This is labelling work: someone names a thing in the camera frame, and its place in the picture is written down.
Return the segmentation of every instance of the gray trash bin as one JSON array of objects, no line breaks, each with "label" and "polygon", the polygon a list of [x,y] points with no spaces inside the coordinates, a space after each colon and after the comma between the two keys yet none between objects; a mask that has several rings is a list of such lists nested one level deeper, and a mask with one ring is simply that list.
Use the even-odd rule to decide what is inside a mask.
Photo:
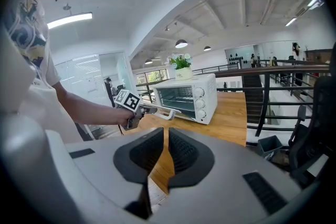
[{"label": "gray trash bin", "polygon": [[282,144],[276,135],[258,140],[258,152],[261,157],[270,161],[282,148]]}]

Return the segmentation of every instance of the flower pot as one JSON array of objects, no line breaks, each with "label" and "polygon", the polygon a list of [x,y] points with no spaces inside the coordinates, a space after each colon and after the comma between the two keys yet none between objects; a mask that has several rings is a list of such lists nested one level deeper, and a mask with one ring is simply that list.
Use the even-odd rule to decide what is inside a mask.
[{"label": "flower pot", "polygon": [[193,76],[194,75],[190,67],[175,70],[175,80],[191,79]]}]

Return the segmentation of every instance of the wooden tabletop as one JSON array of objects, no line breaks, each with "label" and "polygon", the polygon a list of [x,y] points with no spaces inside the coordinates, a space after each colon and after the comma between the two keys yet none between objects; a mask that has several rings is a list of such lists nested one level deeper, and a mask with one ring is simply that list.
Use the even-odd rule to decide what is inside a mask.
[{"label": "wooden tabletop", "polygon": [[174,164],[168,151],[169,127],[210,135],[245,146],[247,134],[245,94],[218,92],[217,96],[218,105],[209,125],[179,118],[166,121],[154,115],[145,115],[138,128],[124,132],[131,134],[152,127],[164,127],[164,149],[150,176],[166,194],[168,194],[168,179],[174,175]]}]

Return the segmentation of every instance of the toaster oven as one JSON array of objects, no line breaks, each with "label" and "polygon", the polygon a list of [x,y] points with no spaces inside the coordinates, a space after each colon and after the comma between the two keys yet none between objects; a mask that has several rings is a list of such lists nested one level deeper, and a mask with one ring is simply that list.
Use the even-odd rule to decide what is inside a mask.
[{"label": "toaster oven", "polygon": [[152,86],[157,105],[180,110],[175,116],[209,124],[217,107],[215,74],[170,79]]}]

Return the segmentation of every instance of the window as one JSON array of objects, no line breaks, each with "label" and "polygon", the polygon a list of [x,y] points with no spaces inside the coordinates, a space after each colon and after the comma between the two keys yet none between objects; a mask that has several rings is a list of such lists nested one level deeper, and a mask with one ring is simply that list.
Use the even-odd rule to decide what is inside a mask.
[{"label": "window", "polygon": [[161,81],[168,79],[167,70],[161,69],[137,75],[137,84],[144,84],[149,82]]}]

